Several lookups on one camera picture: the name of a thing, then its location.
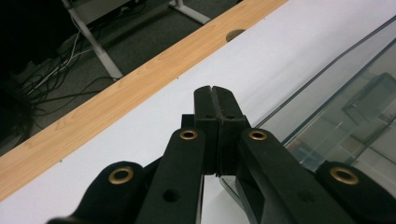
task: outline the cable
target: cable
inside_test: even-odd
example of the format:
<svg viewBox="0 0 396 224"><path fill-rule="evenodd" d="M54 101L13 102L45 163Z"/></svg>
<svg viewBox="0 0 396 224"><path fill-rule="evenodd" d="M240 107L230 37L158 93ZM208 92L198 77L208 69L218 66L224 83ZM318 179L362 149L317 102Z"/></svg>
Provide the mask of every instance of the cable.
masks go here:
<svg viewBox="0 0 396 224"><path fill-rule="evenodd" d="M74 58L76 58L76 57L78 57L78 56L80 56L80 55L82 55L82 54L91 52L91 51L92 51L92 49L87 49L87 50L85 50L85 51L82 51L82 52L76 54L75 56L73 56L72 59L74 59Z"/></svg>
<svg viewBox="0 0 396 224"><path fill-rule="evenodd" d="M33 127L32 123L34 123L34 121L32 119L28 119L21 125L20 138L18 139L14 147L17 147L18 145L20 145L22 142L24 142L26 139L29 138L30 131L32 131L32 127Z"/></svg>
<svg viewBox="0 0 396 224"><path fill-rule="evenodd" d="M43 126L39 125L34 119L32 119L32 122L33 122L33 124L34 124L37 128L39 128L39 129L41 129L41 130L44 129Z"/></svg>
<svg viewBox="0 0 396 224"><path fill-rule="evenodd" d="M59 57L58 57L57 59L52 59L52 60L50 60L50 61L44 63L44 64L49 63L49 65L48 65L48 71L45 72L45 74L48 74L51 70L52 70L52 71L56 70L56 69L65 61L64 58L68 58L68 57L69 57L68 55L69 55L70 51L71 51L71 49L69 49L69 50L68 50L68 53L66 53L65 55L64 55L64 53L65 53L65 51L64 51L64 52L60 53L60 55L59 55ZM52 67L53 62L56 62L56 61L58 61L58 60L59 60L59 62L57 62L57 65L56 65L55 67ZM29 77L27 77L27 78L21 83L21 88L22 88L22 91L23 91L23 92L30 92L30 91L32 91L32 90L34 89L34 86L36 86L36 85L40 82L40 80L42 80L42 79L45 77L45 75L44 75L44 76L43 76L43 75L35 75L35 73L36 73L37 71L39 71L40 69L44 69L44 67L39 67L39 68L37 68L31 75L29 75ZM32 82L31 80L34 79L34 78L37 77L37 76L39 76L40 79L39 79L38 81Z"/></svg>
<svg viewBox="0 0 396 224"><path fill-rule="evenodd" d="M33 91L35 91L35 90L36 90L38 87L40 87L44 82L46 82L46 81L47 81L53 74L55 74L58 70L59 70L59 71L62 71L63 69L66 68L67 65L69 65L70 61L72 60L74 51L75 51L75 49L76 49L76 44L77 44L77 41L78 41L78 38L79 38L79 34L80 34L80 32L78 32L78 34L77 34L77 36L76 36L75 42L74 42L74 44L73 44L73 48L72 48L72 52L71 52L70 58L69 58L66 62L61 63L61 64L60 64L59 66L57 66L52 72L50 72L48 75L46 75L40 82L38 82L38 83L34 86L34 88L33 88L32 90L30 90L30 91L27 93L27 96L29 96L30 94L32 94Z"/></svg>
<svg viewBox="0 0 396 224"><path fill-rule="evenodd" d="M60 96L60 97L55 97L55 98L50 98L50 99L46 99L45 101L41 101L38 102L35 105L41 105L41 104L45 104L51 101L57 101L57 100L62 100L62 99L67 99L70 97L74 97L74 96L82 96L82 95L89 95L89 94L95 94L95 93L99 93L101 91L86 91L86 92L80 92L80 93L75 93L75 94L69 94L69 95L64 95L64 96Z"/></svg>
<svg viewBox="0 0 396 224"><path fill-rule="evenodd" d="M55 110L52 110L52 111L50 111L50 112L48 112L48 113L44 113L44 114L33 114L32 116L37 116L37 117L39 117L39 116L46 116L46 115L48 115L48 114L52 114L52 113L55 113L55 112L61 110L62 108L64 108L64 107L67 106L68 104L70 104L73 100L75 100L78 96L80 96L85 90L87 90L94 82L96 82L96 81L99 80L99 79L114 79L114 78L113 78L113 77L98 77L98 78L94 79L93 81L91 81L91 82L90 82L86 87L84 87L79 93L76 93L76 94L74 94L74 96L71 96L71 97L73 97L73 98L70 99L66 104L64 104L64 105L62 105L62 106L60 106L60 107L56 108Z"/></svg>
<svg viewBox="0 0 396 224"><path fill-rule="evenodd" d="M50 69L50 67L52 66L52 63L53 63L53 61L54 61L55 59L52 59L52 60L49 60L49 61L46 61L46 62L43 62L42 64L40 64L38 67L37 67L37 69L35 70L35 71L33 71L29 76L27 76L24 80L22 80L21 81L21 86L23 87L24 86L24 84L29 80L29 79L31 79L31 77L36 73L36 72L38 72L38 71L40 71L41 69L43 69L44 68L44 66L47 64L47 63L49 63L49 69Z"/></svg>
<svg viewBox="0 0 396 224"><path fill-rule="evenodd" d="M74 20L73 16L70 15L70 20L72 20L73 24L76 26L76 28L78 29L79 33L82 33L81 29L79 29L79 26L76 24L76 21Z"/></svg>
<svg viewBox="0 0 396 224"><path fill-rule="evenodd" d="M81 42L81 44L80 44L80 50L82 49L82 47L83 47L83 43ZM74 58L76 58L76 57L79 57L81 54L86 53L86 52L89 52L89 51L91 51L91 49L90 49L90 50L86 50L86 51L82 51L82 52L79 53L79 54L74 54L73 56L70 57L70 60L72 60L72 59L74 59ZM47 89L46 89L45 91L41 91L40 89L37 89L37 91L40 91L40 93L38 93L38 94L37 94L36 96L34 96L34 97L30 97L30 100L31 100L31 101L34 101L34 100L35 100L34 104L37 104L37 103L39 103L39 102L44 101L44 100L47 98L47 95L48 95L51 91L54 91L54 90L57 90L58 88L60 88L60 87L63 85L64 81L65 81L66 75L67 75L67 73L68 73L68 71L69 71L69 70L68 70L69 67L73 66L77 61L78 61L78 58L77 58L76 60L74 60L74 63L67 65L67 66L65 67L65 68L67 69L65 72L60 73L60 71L58 71L58 75L55 76L55 81L53 82L52 87L50 87L50 83L47 81L47 82L46 82L46 87L47 87Z"/></svg>
<svg viewBox="0 0 396 224"><path fill-rule="evenodd" d="M386 21L384 24L376 28L374 31L372 31L370 34L365 36L363 39L358 41L356 44L354 44L352 47L338 55L335 59L333 59L326 67L324 67L320 72L318 72L316 75L314 75L308 82L306 82L297 92L295 92L289 99L287 99L284 103L282 103L277 109L275 109L271 114L269 114L264 120L262 120L256 127L261 127L268 119L273 117L279 110L281 110L283 107L285 107L290 101L292 101L296 96L298 96L302 91L304 91L311 83L313 83L318 77L320 77L324 72L326 72L330 67L332 67L335 63L337 63L340 59L342 59L344 56L346 56L350 51L364 43L366 40L370 39L373 35L376 35L378 32L383 30L385 27L387 27L389 24L393 23L396 21L396 16L392 17L390 20Z"/></svg>

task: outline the black cable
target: black cable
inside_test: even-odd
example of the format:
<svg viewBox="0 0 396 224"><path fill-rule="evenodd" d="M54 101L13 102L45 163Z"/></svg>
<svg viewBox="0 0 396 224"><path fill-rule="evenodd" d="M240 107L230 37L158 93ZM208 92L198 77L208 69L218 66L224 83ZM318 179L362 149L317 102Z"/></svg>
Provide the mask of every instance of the black cable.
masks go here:
<svg viewBox="0 0 396 224"><path fill-rule="evenodd" d="M38 83L42 82L42 81L44 80L44 78L49 78L49 79L51 79L51 78L53 77L53 76L52 76L52 77L49 77L49 76L51 76L51 74L55 74L55 73L58 73L59 71L63 70L63 69L66 67L66 65L68 65L69 61L72 59L75 50L78 48L77 45L80 44L80 47L82 46L81 43L82 43L82 41L81 41L81 38L79 38L79 33L78 33L78 35L77 35L76 38L75 38L75 41L73 42L73 45L66 51L66 54L60 54L60 55L59 55L60 61L57 63L57 65L54 66L53 68L51 68L51 64L52 64L52 62L53 62L53 60L51 60L51 61L50 61L50 64L49 64L49 70L47 71L47 75L44 76L44 77L42 77L42 78L40 78L40 79L39 79L38 81L36 81L33 85L29 85L29 86L28 86L28 87L29 87L28 89L27 89L26 87L23 88L25 91L28 92L28 93L26 94L26 96L29 96L29 94L33 93L33 91L36 91L36 88L35 88L35 87L38 85Z"/></svg>
<svg viewBox="0 0 396 224"><path fill-rule="evenodd" d="M326 67L324 67L320 72L318 72L314 77L312 77L308 82L306 82L297 92L295 92L288 100L286 100L284 103L282 103L277 109L275 109L271 114L269 114L264 120L262 120L256 127L261 127L268 119L273 117L279 110L281 110L283 107L285 107L290 101L292 101L296 96L298 96L302 91L304 91L311 83L313 83L318 77L320 77L324 72L326 72L330 67L332 67L335 63L337 63L340 59L342 59L344 56L346 56L350 51L364 43L366 40L370 39L373 35L376 35L378 32L383 30L385 27L390 25L396 21L396 16L392 17L390 20L386 21L383 23L381 26L376 28L374 31L372 31L370 34L365 36L363 39L358 41L356 44L354 44L352 47L338 55L335 59L333 59Z"/></svg>
<svg viewBox="0 0 396 224"><path fill-rule="evenodd" d="M81 42L79 42L79 47L75 47L74 49L79 48L78 50L75 50L75 51L81 51L82 47L83 47L83 42L81 41ZM54 73L53 76L51 76L45 82L44 87L46 89L44 91L41 91L40 89L36 89L35 91L39 91L39 93L37 93L34 96L29 96L29 99L30 99L30 101L33 102L33 104L36 104L40 101L45 100L51 91L57 90L63 85L63 83L66 79L66 75L68 74L69 68L74 66L78 62L78 59L81 56L81 54L79 54L77 57L74 57L72 55L72 52L73 52L73 48L71 48L70 52L67 55L65 55L68 60L67 61L62 60L62 62L57 65L57 70L53 71L53 73Z"/></svg>
<svg viewBox="0 0 396 224"><path fill-rule="evenodd" d="M67 99L70 97L74 97L74 96L82 96L82 95L89 95L89 94L95 94L95 93L99 93L101 91L86 91L86 92L81 92L81 93L74 93L74 94L69 94L69 95L64 95L64 96L60 96L60 97L55 97L55 98L50 98L50 99L46 99L44 101L38 102L35 105L41 105L41 104L45 104L51 101L57 101L57 100L62 100L62 99Z"/></svg>
<svg viewBox="0 0 396 224"><path fill-rule="evenodd" d="M131 12L127 12L127 13L120 14L120 15L119 15L117 18L115 18L114 20L105 21L105 22L103 22L103 23L101 23L101 24L99 24L99 25L96 25L96 26L92 27L92 31L95 32L96 35L97 35L96 39L100 38L101 29L102 29L103 27L109 25L109 24L110 24L111 22L113 22L113 21L116 21L116 20L119 20L119 19L122 19L122 18L125 18L125 17L129 17L129 16L133 16L133 15L136 15L136 14L141 13L141 12L145 9L146 4L147 4L147 3L145 2L144 4L140 5L140 7L137 7L137 8L138 8L137 11L134 10L134 9L135 9L135 8L134 8L134 9L131 10ZM50 60L50 61L48 61L48 62L42 64L42 65L44 66L45 64L48 64L48 63L49 63L48 71L47 71L46 74L49 74L50 71L56 73L56 72L59 72L60 69L64 69L64 67L62 67L62 64L67 63L67 61L66 61L65 59L74 60L74 63L68 65L68 67L72 67L72 66L78 61L79 57L81 56L80 53L82 52L82 49L90 45L90 44L84 45L85 40L86 40L86 38L79 38L79 39L77 40L77 42L76 42L76 45L79 45L79 50L76 50L76 51L75 51L75 52L78 52L78 53L77 53L78 56L77 56L76 59L71 59L71 57L72 57L71 54L72 54L73 47L74 47L74 44L73 44L69 49L67 49L67 50L65 50L65 51L63 51L63 52L61 52L61 53L59 53L60 61L56 64L56 66L54 66L54 67L51 68L51 66L52 66L53 62L55 61L55 59ZM43 78L45 78L45 76L43 76L43 75L36 75L36 73L37 73L40 69L42 69L42 68L43 68L43 67L37 68L31 75L29 75L24 81L21 82L21 88L22 88L22 91L23 91L23 92L30 92L30 91L32 91L32 90L34 89L34 87L36 86L36 84L38 84L39 82L41 82L41 81L43 80ZM37 81L32 81L32 79L34 79L34 78L36 78L36 77L39 77L39 80L37 80ZM61 82L59 82L59 79L58 79L58 78L55 79L55 83L61 85L62 83L64 83L64 78L63 78L63 81L61 81ZM47 88L46 91L42 91L39 95L37 95L37 96L35 97L35 99L37 99L37 98L38 98L38 99L41 99L41 100L42 100L42 98L45 99L45 98L46 98L45 94L48 94L50 91L56 90L56 89L58 89L59 87L60 87L59 85L54 85L52 88Z"/></svg>
<svg viewBox="0 0 396 224"><path fill-rule="evenodd" d="M33 122L33 124L34 124L37 128L39 128L39 129L41 129L41 130L44 129L44 127L41 126L41 125L39 125L33 118L32 118L32 122Z"/></svg>
<svg viewBox="0 0 396 224"><path fill-rule="evenodd" d="M25 124L22 125L21 127L22 133L20 134L17 143L15 143L15 145L12 148L17 147L18 145L20 145L22 142L26 141L29 138L32 127L33 127L32 122L29 121L26 121Z"/></svg>
<svg viewBox="0 0 396 224"><path fill-rule="evenodd" d="M86 87L84 87L84 89L82 89L79 93L77 93L75 96L73 96L73 98L70 99L66 104L64 104L64 105L62 105L62 106L60 106L60 107L56 108L55 110L50 111L50 112L48 112L48 113L44 113L44 114L32 114L32 116L37 116L37 117L39 117L39 116L47 116L47 115L49 115L49 114L52 114L52 113L55 113L55 112L61 110L62 108L64 108L64 107L67 106L68 104L70 104L72 101L74 101L81 93L83 93L85 90L87 90L95 81L97 81L97 80L99 80L99 79L114 79L114 78L113 78L113 77L98 77L98 78L94 79L93 81L91 81L91 82L90 82Z"/></svg>

